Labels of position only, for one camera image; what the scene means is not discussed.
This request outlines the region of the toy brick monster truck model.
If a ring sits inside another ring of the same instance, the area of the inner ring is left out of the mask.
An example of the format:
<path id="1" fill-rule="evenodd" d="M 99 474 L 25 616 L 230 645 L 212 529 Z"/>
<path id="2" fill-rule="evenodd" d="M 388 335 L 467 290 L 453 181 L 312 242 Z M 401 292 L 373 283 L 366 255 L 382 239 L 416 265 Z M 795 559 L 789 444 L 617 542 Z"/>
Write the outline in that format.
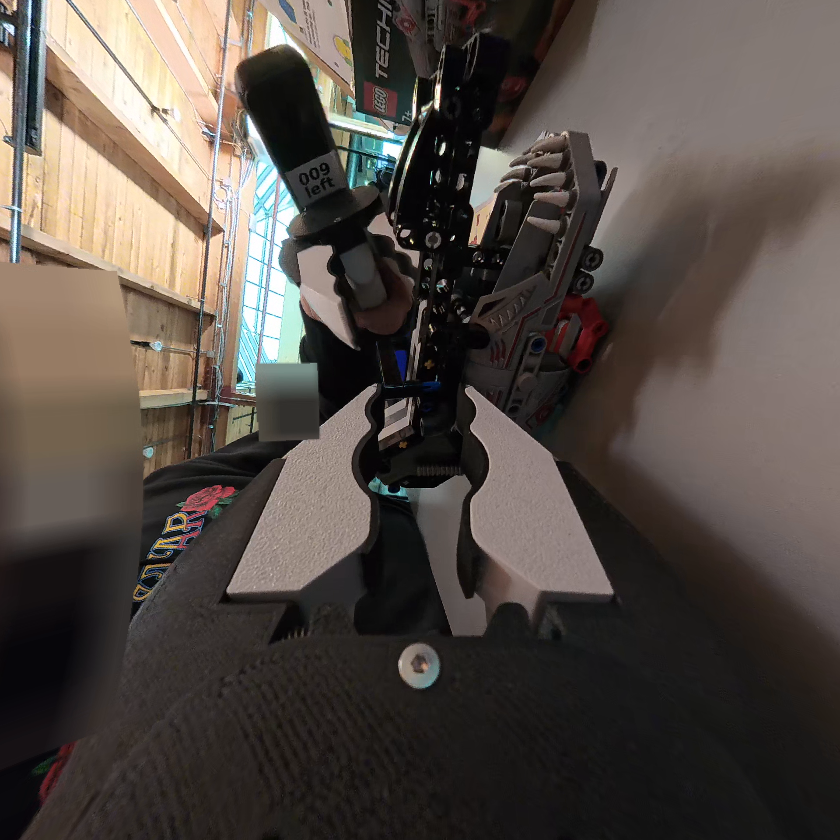
<path id="1" fill-rule="evenodd" d="M 464 386 L 533 434 L 591 369 L 608 330 L 587 294 L 604 259 L 592 240 L 617 169 L 594 157 L 586 133 L 544 133 L 516 157 L 470 242 L 470 190 L 510 53 L 504 38 L 477 33 L 444 47 L 436 72 L 416 81 L 385 212 L 419 271 L 405 383 L 386 387 L 377 478 L 390 489 L 462 473 Z"/>

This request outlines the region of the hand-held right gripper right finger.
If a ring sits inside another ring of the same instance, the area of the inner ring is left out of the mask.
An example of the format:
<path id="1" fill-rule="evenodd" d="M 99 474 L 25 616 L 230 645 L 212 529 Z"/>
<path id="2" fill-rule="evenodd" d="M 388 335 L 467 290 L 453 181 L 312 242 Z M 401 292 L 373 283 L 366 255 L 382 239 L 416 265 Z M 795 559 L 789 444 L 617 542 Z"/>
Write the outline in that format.
<path id="1" fill-rule="evenodd" d="M 608 603 L 614 589 L 550 451 L 471 385 L 457 400 L 463 500 L 456 564 L 465 597 Z"/>

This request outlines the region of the black printed sweatshirt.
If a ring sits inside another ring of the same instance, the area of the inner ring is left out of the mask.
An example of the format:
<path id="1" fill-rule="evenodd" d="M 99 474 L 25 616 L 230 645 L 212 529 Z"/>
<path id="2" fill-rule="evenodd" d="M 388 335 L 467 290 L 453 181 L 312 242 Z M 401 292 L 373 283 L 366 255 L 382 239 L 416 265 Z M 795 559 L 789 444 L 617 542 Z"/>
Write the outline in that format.
<path id="1" fill-rule="evenodd" d="M 130 741 L 194 684 L 221 673 L 227 655 L 220 644 L 252 640 L 260 634 L 237 629 L 228 606 L 215 608 L 226 585 L 221 566 L 207 552 L 231 535 L 223 526 L 233 510 L 256 520 L 265 501 L 247 487 L 295 447 L 293 442 L 261 443 L 249 434 L 218 451 L 156 470 L 143 481 L 140 570 L 133 593 L 129 663 L 121 692 L 129 699 Z M 379 497 L 380 533 L 364 558 L 364 597 L 353 623 L 362 635 L 404 636 L 451 630 L 429 563 L 426 545 L 405 489 L 370 483 Z M 246 491 L 247 501 L 236 499 Z"/>

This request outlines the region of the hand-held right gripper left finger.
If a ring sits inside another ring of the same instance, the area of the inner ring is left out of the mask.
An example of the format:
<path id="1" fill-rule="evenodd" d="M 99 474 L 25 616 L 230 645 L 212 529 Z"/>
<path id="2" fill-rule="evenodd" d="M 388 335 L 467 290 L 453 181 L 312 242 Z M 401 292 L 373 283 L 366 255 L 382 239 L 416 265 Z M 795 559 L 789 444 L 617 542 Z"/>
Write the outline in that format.
<path id="1" fill-rule="evenodd" d="M 226 594 L 233 602 L 357 602 L 362 557 L 379 531 L 378 504 L 362 471 L 382 388 L 367 387 L 285 459 Z"/>

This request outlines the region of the large window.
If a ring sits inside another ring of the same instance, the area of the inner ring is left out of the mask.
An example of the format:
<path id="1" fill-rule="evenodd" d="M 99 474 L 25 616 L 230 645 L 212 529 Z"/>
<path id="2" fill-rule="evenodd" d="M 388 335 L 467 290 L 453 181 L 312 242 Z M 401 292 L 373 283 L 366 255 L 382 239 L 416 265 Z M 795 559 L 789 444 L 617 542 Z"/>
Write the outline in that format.
<path id="1" fill-rule="evenodd" d="M 254 156 L 255 192 L 248 221 L 235 385 L 254 389 L 256 365 L 277 362 L 286 302 L 287 278 L 279 266 L 293 205 L 251 118 L 246 119 Z"/>

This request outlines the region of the person's left forearm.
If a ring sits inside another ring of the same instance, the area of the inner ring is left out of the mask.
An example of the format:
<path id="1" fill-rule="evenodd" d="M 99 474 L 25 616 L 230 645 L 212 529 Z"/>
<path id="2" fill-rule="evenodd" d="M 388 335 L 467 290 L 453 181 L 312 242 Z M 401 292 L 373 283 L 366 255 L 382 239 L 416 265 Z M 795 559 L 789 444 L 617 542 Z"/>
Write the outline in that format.
<path id="1" fill-rule="evenodd" d="M 365 388 L 382 381 L 377 336 L 362 330 L 354 350 L 310 314 L 304 298 L 300 308 L 299 361 L 318 366 L 319 421 L 324 424 Z"/>

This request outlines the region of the person's left hand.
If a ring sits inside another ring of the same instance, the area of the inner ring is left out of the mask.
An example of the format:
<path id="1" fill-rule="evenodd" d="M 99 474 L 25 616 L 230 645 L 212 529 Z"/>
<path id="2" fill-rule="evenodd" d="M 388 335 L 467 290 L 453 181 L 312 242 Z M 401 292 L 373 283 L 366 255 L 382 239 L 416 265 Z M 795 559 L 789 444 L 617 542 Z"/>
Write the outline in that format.
<path id="1" fill-rule="evenodd" d="M 379 260 L 385 300 L 380 305 L 353 314 L 355 325 L 370 333 L 388 336 L 400 332 L 414 305 L 414 284 L 390 258 Z"/>

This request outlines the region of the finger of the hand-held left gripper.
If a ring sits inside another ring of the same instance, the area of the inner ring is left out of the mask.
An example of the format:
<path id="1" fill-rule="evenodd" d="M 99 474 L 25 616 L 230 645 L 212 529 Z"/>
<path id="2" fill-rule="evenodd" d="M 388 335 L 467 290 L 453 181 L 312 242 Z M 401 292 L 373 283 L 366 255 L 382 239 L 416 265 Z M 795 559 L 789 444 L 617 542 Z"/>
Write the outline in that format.
<path id="1" fill-rule="evenodd" d="M 380 262 L 386 262 L 394 271 L 409 279 L 417 278 L 417 254 L 396 243 L 385 215 L 376 216 L 367 231 L 374 253 Z"/>
<path id="2" fill-rule="evenodd" d="M 331 247 L 309 247 L 297 254 L 301 297 L 332 335 L 352 350 L 360 350 L 351 294 L 328 268 Z"/>

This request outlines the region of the black toy set box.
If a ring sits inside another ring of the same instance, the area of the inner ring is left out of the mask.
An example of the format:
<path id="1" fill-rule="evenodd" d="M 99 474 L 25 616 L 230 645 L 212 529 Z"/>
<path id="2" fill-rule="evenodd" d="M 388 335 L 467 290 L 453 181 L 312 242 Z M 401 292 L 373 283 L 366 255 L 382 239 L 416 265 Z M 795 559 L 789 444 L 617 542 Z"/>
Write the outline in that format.
<path id="1" fill-rule="evenodd" d="M 402 125 L 413 116 L 417 78 L 429 78 L 446 46 L 478 33 L 511 46 L 490 128 L 495 149 L 568 17 L 573 1 L 351 1 L 355 103 L 364 114 Z"/>

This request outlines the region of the metal conduit pipe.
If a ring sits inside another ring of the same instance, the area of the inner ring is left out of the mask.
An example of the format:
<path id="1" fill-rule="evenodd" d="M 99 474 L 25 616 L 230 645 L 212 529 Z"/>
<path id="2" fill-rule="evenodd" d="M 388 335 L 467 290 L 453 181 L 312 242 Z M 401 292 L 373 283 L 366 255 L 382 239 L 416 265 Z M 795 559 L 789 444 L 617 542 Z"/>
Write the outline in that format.
<path id="1" fill-rule="evenodd" d="M 199 309 L 196 320 L 196 345 L 193 356 L 193 372 L 192 372 L 192 398 L 190 401 L 190 422 L 188 426 L 187 436 L 185 440 L 185 458 L 193 457 L 193 444 L 196 430 L 196 415 L 198 413 L 198 399 L 197 392 L 201 380 L 201 366 L 202 366 L 202 348 L 203 348 L 203 333 L 204 321 L 207 313 L 207 280 L 209 273 L 209 263 L 211 257 L 211 246 L 214 236 L 214 207 L 215 207 L 215 185 L 217 166 L 220 151 L 220 142 L 222 136 L 222 128 L 224 124 L 224 99 L 225 99 L 225 79 L 228 64 L 228 49 L 230 44 L 230 15 L 232 11 L 233 2 L 226 1 L 224 10 L 224 35 L 222 39 L 222 59 L 218 76 L 217 84 L 217 116 L 215 128 L 212 135 L 212 166 L 211 174 L 209 176 L 209 194 L 207 202 L 206 223 L 204 225 L 203 238 L 203 258 L 202 258 L 202 274 L 199 285 Z"/>

